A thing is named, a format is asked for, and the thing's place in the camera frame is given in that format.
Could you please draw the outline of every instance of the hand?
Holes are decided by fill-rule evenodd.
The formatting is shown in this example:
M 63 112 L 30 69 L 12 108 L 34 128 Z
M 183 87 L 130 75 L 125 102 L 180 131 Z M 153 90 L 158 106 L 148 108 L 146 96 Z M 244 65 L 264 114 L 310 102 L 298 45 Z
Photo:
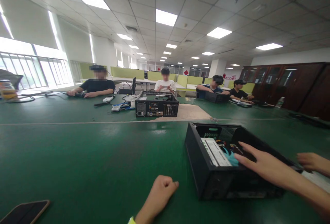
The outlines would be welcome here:
M 330 177 L 330 160 L 314 153 L 299 153 L 297 158 L 306 171 L 317 171 Z
M 97 92 L 90 92 L 90 93 L 87 93 L 84 98 L 94 98 L 98 95 L 99 94 Z
M 259 174 L 263 179 L 270 183 L 282 187 L 286 190 L 294 190 L 295 186 L 301 182 L 298 172 L 276 159 L 269 153 L 260 151 L 246 143 L 239 142 L 243 149 L 251 153 L 257 160 L 253 162 L 248 158 L 235 154 L 235 158 L 244 166 Z
M 170 197 L 178 189 L 179 182 L 173 182 L 171 177 L 159 175 L 142 209 L 135 218 L 136 224 L 149 224 L 165 208 Z
M 73 96 L 75 96 L 76 95 L 76 91 L 75 90 L 70 90 L 70 91 L 67 91 L 66 92 L 69 96 L 71 96 L 71 97 L 73 97 Z

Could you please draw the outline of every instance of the railing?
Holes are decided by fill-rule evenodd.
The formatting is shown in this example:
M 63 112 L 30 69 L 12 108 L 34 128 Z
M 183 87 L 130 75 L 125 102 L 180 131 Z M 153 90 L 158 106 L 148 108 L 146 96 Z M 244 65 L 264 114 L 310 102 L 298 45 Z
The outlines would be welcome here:
M 55 89 L 70 83 L 70 69 L 62 59 L 0 52 L 0 69 L 23 75 L 19 89 Z

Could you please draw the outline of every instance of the person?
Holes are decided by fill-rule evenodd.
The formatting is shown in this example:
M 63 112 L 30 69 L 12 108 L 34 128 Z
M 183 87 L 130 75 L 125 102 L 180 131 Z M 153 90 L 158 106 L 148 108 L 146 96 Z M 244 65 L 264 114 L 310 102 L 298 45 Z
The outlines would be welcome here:
M 215 75 L 212 77 L 211 84 L 200 84 L 196 87 L 197 89 L 197 97 L 200 99 L 205 98 L 205 92 L 211 92 L 211 93 L 220 93 L 220 94 L 229 94 L 228 91 L 223 91 L 219 85 L 223 84 L 223 77 L 219 75 Z
M 244 92 L 243 90 L 241 90 L 241 88 L 246 84 L 245 81 L 243 80 L 235 80 L 234 81 L 234 88 L 230 89 L 230 98 L 232 99 L 236 99 L 236 100 L 240 100 L 242 102 L 246 102 L 249 104 L 254 104 L 251 99 L 254 99 L 253 95 L 248 95 L 246 92 Z
M 243 149 L 251 153 L 256 162 L 248 158 L 235 154 L 235 158 L 244 166 L 251 169 L 270 183 L 285 190 L 301 196 L 326 221 L 330 220 L 330 194 L 309 181 L 300 173 L 293 170 L 271 154 L 260 151 L 246 143 L 239 142 Z M 315 155 L 298 154 L 298 159 L 303 163 L 313 164 L 324 172 L 324 158 Z M 129 224 L 151 224 L 153 219 L 165 208 L 171 196 L 179 187 L 179 182 L 173 182 L 171 177 L 159 175 L 145 201 L 142 209 L 135 218 L 131 218 Z
M 174 93 L 176 91 L 175 82 L 173 80 L 169 80 L 169 69 L 163 68 L 161 70 L 161 75 L 163 77 L 162 80 L 158 80 L 155 85 L 156 92 L 171 92 Z
M 69 96 L 75 96 L 76 93 L 87 91 L 85 98 L 112 94 L 116 86 L 112 80 L 107 80 L 107 69 L 102 65 L 93 65 L 89 69 L 94 71 L 95 79 L 88 79 L 80 87 L 66 93 Z

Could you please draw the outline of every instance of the air vent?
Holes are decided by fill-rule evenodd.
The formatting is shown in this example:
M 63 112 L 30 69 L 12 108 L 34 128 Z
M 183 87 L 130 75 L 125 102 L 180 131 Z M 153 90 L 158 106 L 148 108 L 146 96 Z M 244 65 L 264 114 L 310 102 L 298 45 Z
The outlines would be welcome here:
M 138 29 L 136 27 L 132 27 L 132 26 L 126 26 L 127 30 L 131 31 L 131 32 L 136 32 L 138 33 Z

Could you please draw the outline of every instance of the black t-shirt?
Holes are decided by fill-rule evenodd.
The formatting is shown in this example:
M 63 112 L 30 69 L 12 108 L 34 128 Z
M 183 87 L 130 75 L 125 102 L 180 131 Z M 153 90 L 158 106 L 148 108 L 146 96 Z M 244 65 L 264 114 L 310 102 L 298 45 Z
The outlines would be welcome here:
M 111 80 L 88 79 L 81 86 L 87 92 L 98 92 L 108 89 L 115 89 L 114 82 Z
M 236 92 L 236 90 L 233 88 L 233 89 L 230 89 L 229 90 L 230 92 L 230 95 L 234 95 L 236 98 L 246 98 L 248 96 L 248 94 L 246 92 L 244 92 L 243 90 L 238 90 L 238 92 Z

